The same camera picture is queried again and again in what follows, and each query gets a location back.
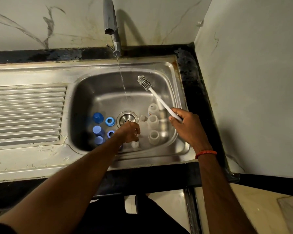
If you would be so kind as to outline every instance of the hand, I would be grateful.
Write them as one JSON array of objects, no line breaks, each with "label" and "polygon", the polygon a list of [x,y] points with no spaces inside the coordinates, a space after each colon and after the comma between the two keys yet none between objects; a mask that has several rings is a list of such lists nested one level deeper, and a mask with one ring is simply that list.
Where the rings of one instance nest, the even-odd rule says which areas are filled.
[{"label": "hand", "polygon": [[213,150],[198,115],[181,108],[172,108],[172,110],[183,119],[183,122],[180,123],[172,116],[169,117],[170,122],[176,128],[180,137],[189,143],[196,153],[203,150]]},{"label": "hand", "polygon": [[123,143],[138,141],[137,134],[140,134],[140,127],[137,123],[131,121],[125,122],[124,125],[115,131],[115,135],[120,136]]}]

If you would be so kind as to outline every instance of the red thread bracelet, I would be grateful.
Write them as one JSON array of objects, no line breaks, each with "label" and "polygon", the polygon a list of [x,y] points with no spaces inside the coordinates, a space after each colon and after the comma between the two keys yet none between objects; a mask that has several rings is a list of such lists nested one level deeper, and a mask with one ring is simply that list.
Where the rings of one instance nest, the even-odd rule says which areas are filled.
[{"label": "red thread bracelet", "polygon": [[202,155],[202,154],[206,154],[206,153],[217,154],[217,152],[214,151],[214,150],[203,150],[203,151],[199,152],[199,153],[195,156],[195,159],[197,159],[200,155]]}]

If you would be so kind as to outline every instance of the brush handle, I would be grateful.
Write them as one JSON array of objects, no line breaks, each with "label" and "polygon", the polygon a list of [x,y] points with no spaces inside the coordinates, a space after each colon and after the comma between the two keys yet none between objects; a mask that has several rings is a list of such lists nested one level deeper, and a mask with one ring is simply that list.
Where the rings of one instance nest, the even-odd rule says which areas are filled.
[{"label": "brush handle", "polygon": [[174,113],[170,107],[167,106],[167,104],[160,98],[160,96],[158,96],[158,94],[152,88],[149,88],[149,91],[160,101],[161,104],[163,104],[163,106],[174,118],[176,118],[180,123],[182,123],[182,119],[178,117],[177,114]]}]

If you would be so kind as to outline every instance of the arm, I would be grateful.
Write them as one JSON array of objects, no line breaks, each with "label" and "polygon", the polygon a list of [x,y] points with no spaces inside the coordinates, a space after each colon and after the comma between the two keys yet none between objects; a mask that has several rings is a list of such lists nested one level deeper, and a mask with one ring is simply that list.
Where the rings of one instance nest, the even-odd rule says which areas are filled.
[{"label": "arm", "polygon": [[[194,148],[195,153],[213,150],[198,115],[178,108],[172,110],[183,118],[183,123],[173,117],[169,117],[170,122]],[[256,231],[228,184],[216,156],[203,154],[198,157],[198,161],[210,233],[255,234]]]},{"label": "arm", "polygon": [[138,141],[139,125],[126,122],[104,144],[48,178],[0,217],[17,233],[70,233],[81,220],[119,147]]}]

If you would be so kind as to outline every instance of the black granite countertop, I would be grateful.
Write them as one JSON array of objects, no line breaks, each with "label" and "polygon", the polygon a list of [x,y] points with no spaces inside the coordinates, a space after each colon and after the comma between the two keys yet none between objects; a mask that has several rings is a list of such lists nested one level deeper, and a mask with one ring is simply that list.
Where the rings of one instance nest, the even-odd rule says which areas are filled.
[{"label": "black granite countertop", "polygon": [[[126,47],[124,57],[176,55],[189,111],[200,116],[207,137],[217,151],[221,167],[226,169],[225,155],[215,125],[206,88],[194,51],[194,44]],[[2,51],[0,64],[44,61],[90,60],[114,58],[107,47],[81,49],[53,49]],[[231,182],[239,179],[227,173]],[[45,179],[0,183],[0,210],[15,205]],[[95,198],[100,196],[152,193],[201,186],[197,162],[108,171]]]}]

